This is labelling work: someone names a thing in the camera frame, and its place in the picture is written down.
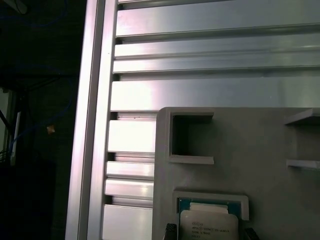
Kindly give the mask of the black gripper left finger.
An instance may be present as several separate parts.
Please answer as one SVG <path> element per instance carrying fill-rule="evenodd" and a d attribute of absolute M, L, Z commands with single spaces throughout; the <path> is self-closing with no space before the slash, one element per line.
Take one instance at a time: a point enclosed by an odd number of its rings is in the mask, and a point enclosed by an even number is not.
<path fill-rule="evenodd" d="M 178 239 L 178 227 L 174 223 L 168 223 L 165 227 L 163 240 L 177 240 Z"/>

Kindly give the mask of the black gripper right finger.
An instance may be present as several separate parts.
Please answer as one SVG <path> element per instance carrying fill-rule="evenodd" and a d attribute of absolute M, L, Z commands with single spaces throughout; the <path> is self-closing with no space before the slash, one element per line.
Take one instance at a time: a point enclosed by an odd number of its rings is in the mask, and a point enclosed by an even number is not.
<path fill-rule="evenodd" d="M 259 236 L 255 232 L 253 228 L 245 228 L 244 229 L 244 239 L 245 240 L 259 240 Z"/>

